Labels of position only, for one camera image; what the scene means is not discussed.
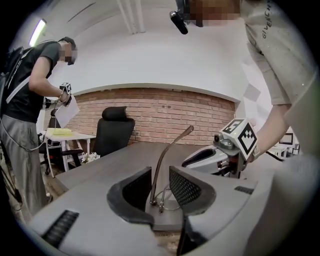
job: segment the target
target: wristwatch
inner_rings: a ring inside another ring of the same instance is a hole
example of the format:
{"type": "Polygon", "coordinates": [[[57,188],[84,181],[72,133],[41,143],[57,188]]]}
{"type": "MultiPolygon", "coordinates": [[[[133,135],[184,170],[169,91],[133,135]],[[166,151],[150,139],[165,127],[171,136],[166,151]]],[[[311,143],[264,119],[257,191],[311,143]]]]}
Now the wristwatch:
{"type": "Polygon", "coordinates": [[[260,150],[258,148],[258,145],[256,145],[254,147],[254,150],[252,151],[252,157],[253,157],[253,161],[255,161],[258,157],[259,157],[259,154],[260,154],[260,150]]]}

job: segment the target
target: white t-shirt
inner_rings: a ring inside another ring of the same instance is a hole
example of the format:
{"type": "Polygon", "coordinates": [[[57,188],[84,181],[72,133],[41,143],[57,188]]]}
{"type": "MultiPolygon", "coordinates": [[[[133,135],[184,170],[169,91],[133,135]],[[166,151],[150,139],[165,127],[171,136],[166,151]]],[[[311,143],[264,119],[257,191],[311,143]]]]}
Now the white t-shirt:
{"type": "Polygon", "coordinates": [[[317,65],[300,32],[271,0],[241,0],[248,49],[268,86],[272,105],[293,104],[317,65]]]}

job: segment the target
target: black t-shirt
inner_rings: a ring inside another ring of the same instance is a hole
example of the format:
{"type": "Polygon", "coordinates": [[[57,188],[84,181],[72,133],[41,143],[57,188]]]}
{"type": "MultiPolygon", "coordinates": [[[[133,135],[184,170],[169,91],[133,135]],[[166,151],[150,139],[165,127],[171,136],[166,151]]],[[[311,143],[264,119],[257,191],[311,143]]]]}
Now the black t-shirt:
{"type": "MultiPolygon", "coordinates": [[[[46,76],[46,78],[48,78],[59,60],[60,49],[60,44],[54,41],[44,42],[33,48],[27,56],[22,59],[11,81],[8,94],[31,75],[32,69],[39,57],[46,57],[50,61],[50,71],[46,76]]],[[[43,101],[44,97],[30,91],[29,83],[27,83],[6,106],[4,114],[18,120],[36,123],[40,110],[42,109],[43,101]]]]}

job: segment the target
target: backpack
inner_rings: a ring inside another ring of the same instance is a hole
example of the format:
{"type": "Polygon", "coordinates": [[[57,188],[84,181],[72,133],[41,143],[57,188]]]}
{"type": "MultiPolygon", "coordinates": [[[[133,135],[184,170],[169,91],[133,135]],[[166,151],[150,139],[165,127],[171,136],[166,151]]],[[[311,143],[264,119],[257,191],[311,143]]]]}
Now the backpack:
{"type": "MultiPolygon", "coordinates": [[[[44,43],[53,43],[57,42],[55,40],[46,40],[40,42],[36,46],[44,43]]],[[[29,47],[24,49],[22,46],[17,49],[13,49],[12,51],[6,54],[5,65],[0,73],[0,117],[2,116],[2,111],[6,104],[8,104],[12,98],[20,91],[20,89],[29,82],[29,78],[27,77],[20,84],[16,85],[14,90],[9,95],[9,88],[11,85],[11,81],[14,78],[22,60],[24,57],[28,55],[28,53],[34,49],[34,47],[29,47]]]]}

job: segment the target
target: gray pants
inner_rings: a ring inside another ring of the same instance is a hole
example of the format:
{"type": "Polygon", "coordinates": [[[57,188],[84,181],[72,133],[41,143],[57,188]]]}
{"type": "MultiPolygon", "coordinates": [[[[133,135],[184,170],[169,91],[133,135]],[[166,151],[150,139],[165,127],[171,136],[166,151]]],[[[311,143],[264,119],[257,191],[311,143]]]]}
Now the gray pants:
{"type": "MultiPolygon", "coordinates": [[[[34,149],[38,146],[35,123],[21,121],[7,115],[2,116],[2,123],[8,134],[21,146],[26,149],[34,149]]],[[[39,150],[28,152],[16,145],[6,134],[3,125],[0,123],[0,138],[10,158],[22,201],[29,217],[32,217],[48,202],[41,173],[39,150]]]]}

